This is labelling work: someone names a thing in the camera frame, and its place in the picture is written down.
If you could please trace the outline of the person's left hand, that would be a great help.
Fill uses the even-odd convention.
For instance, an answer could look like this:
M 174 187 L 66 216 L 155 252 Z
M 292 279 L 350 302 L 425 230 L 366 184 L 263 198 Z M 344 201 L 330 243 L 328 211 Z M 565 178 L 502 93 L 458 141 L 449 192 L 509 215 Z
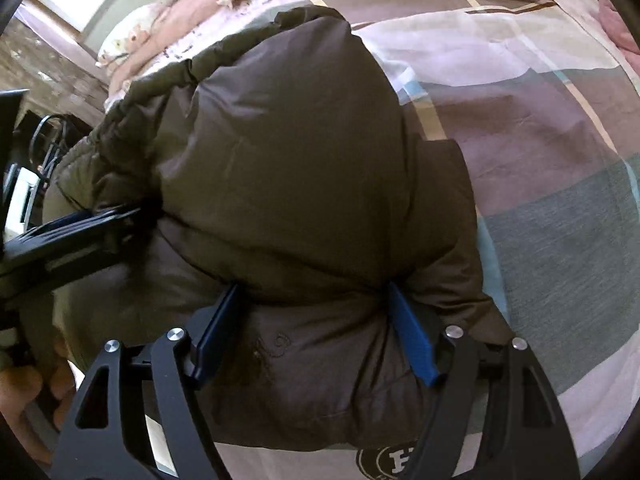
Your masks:
M 62 336 L 55 336 L 54 367 L 51 377 L 44 379 L 35 367 L 8 368 L 1 373 L 1 414 L 17 441 L 36 462 L 50 465 L 52 453 L 25 415 L 26 408 L 48 386 L 58 402 L 53 413 L 53 425 L 61 429 L 76 392 L 75 378 L 67 361 L 67 346 Z

